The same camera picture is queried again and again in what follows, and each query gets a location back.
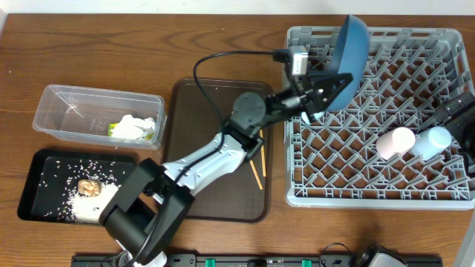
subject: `black base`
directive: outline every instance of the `black base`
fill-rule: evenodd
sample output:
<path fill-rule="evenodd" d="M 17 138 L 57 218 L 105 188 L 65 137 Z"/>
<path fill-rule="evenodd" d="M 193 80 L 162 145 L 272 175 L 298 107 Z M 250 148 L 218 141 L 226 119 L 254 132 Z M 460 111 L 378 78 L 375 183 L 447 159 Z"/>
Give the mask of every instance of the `black base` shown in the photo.
<path fill-rule="evenodd" d="M 327 266 L 351 267 L 351 255 L 324 255 L 313 257 L 233 257 L 233 256 L 207 256 L 196 257 L 193 254 L 168 255 L 167 267 L 210 267 L 206 260 L 213 259 L 216 266 L 257 266 L 259 267 L 302 267 L 302 260 L 312 262 L 312 267 L 320 267 L 320 259 L 324 257 Z M 443 267 L 439 257 L 404 257 L 409 267 Z M 71 267 L 115 267 L 113 261 L 118 261 L 117 255 L 113 256 L 74 256 Z"/>

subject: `clear plastic container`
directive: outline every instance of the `clear plastic container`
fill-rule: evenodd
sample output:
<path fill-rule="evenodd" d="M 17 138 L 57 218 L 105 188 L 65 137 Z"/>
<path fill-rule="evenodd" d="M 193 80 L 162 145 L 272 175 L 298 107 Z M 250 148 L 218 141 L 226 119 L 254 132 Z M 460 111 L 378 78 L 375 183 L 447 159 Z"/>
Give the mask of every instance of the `clear plastic container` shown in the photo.
<path fill-rule="evenodd" d="M 161 146 L 166 115 L 163 98 L 143 93 L 48 85 L 39 102 L 33 128 L 57 139 L 93 145 L 156 150 Z M 156 121 L 150 140 L 108 136 L 111 123 L 124 115 L 153 118 Z"/>

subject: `small food item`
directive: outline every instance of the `small food item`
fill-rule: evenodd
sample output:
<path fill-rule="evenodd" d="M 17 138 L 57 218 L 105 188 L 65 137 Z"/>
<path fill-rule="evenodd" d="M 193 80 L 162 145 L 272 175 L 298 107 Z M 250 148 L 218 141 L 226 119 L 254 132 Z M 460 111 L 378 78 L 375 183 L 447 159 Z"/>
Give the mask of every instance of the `small food item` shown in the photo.
<path fill-rule="evenodd" d="M 87 197 L 97 197 L 101 194 L 99 182 L 89 179 L 82 179 L 78 183 L 79 193 Z"/>
<path fill-rule="evenodd" d="M 66 220 L 74 221 L 75 223 L 99 224 L 100 214 L 112 200 L 120 185 L 98 182 L 101 184 L 101 194 L 97 197 L 86 197 L 78 194 L 76 190 L 69 192 L 69 198 L 65 207 L 67 209 L 65 212 Z"/>

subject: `white cup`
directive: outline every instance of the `white cup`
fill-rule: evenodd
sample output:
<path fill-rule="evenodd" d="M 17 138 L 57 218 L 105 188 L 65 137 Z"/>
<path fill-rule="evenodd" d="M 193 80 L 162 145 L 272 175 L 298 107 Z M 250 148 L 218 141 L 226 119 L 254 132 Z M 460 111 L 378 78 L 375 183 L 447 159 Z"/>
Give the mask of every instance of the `white cup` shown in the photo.
<path fill-rule="evenodd" d="M 422 160 L 429 160 L 443 152 L 451 142 L 451 133 L 443 127 L 436 126 L 419 134 L 410 152 L 414 156 L 422 155 Z"/>
<path fill-rule="evenodd" d="M 399 127 L 387 132 L 376 141 L 376 150 L 383 159 L 390 159 L 394 154 L 404 155 L 416 141 L 414 133 L 406 127 Z"/>

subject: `pink cup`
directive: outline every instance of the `pink cup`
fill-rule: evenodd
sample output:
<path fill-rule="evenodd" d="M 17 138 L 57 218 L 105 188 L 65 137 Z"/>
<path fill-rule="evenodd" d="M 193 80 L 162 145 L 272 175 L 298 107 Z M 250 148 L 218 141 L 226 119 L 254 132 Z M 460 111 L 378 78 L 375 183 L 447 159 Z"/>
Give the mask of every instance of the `pink cup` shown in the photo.
<path fill-rule="evenodd" d="M 383 134 L 376 141 L 376 150 L 383 159 L 390 159 L 394 154 L 406 154 L 416 142 L 414 133 L 406 128 L 399 127 Z"/>

